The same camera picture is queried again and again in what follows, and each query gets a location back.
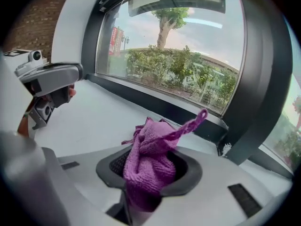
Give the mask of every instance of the red banner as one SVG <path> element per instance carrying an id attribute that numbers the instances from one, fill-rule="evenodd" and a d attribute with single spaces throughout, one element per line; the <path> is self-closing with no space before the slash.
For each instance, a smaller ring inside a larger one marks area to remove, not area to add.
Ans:
<path id="1" fill-rule="evenodd" d="M 117 56 L 120 55 L 120 47 L 121 47 L 122 36 L 123 36 L 123 31 L 121 29 L 118 29 L 117 39 L 116 39 L 116 43 L 115 43 L 115 55 L 117 55 Z"/>
<path id="2" fill-rule="evenodd" d="M 110 49 L 109 49 L 109 55 L 113 55 L 115 51 L 115 42 L 117 37 L 117 28 L 113 28 L 112 36 L 111 36 L 111 42 L 110 42 Z"/>

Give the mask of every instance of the street lamp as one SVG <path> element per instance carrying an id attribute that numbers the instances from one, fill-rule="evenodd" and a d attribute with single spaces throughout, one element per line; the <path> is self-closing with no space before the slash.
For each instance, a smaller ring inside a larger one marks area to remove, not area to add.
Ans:
<path id="1" fill-rule="evenodd" d="M 123 50 L 125 50 L 126 49 L 126 43 L 128 44 L 130 42 L 130 39 L 129 39 L 129 37 L 126 37 L 126 36 L 123 35 L 122 38 L 121 38 L 121 42 L 124 42 Z"/>

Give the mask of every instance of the sky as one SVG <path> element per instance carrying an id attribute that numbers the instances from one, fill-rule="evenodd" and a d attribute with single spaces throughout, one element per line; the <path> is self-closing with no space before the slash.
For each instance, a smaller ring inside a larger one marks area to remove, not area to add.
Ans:
<path id="1" fill-rule="evenodd" d="M 183 49 L 188 45 L 191 51 L 213 57 L 240 69 L 244 46 L 244 21 L 240 0 L 225 0 L 225 14 L 201 8 L 190 8 L 187 24 L 171 30 L 165 48 Z M 130 41 L 126 48 L 145 48 L 157 44 L 159 20 L 151 12 L 130 17 L 128 2 L 120 6 L 116 27 L 124 31 Z M 290 122 L 296 126 L 299 115 L 293 102 L 301 95 L 301 50 L 297 40 L 290 35 L 293 47 L 293 76 L 283 108 Z"/>

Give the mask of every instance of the window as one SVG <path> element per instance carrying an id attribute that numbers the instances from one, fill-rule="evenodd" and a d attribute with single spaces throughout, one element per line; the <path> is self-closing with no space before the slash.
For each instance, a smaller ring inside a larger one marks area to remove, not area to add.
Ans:
<path id="1" fill-rule="evenodd" d="M 288 27 L 293 50 L 293 74 L 281 116 L 263 145 L 295 170 L 301 159 L 301 49 Z"/>
<path id="2" fill-rule="evenodd" d="M 239 79 L 244 42 L 240 0 L 128 0 L 106 13 L 97 72 L 221 114 Z"/>

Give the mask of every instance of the purple cloth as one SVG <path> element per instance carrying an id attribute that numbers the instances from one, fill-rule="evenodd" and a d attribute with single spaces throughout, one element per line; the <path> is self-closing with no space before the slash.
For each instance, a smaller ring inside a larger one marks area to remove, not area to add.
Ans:
<path id="1" fill-rule="evenodd" d="M 167 152 L 176 148 L 183 134 L 194 131 L 207 117 L 203 109 L 194 120 L 175 130 L 164 120 L 146 119 L 145 125 L 136 126 L 134 138 L 122 144 L 133 143 L 123 175 L 130 204 L 141 211 L 155 210 L 153 201 L 160 200 L 163 187 L 174 182 L 175 167 Z"/>

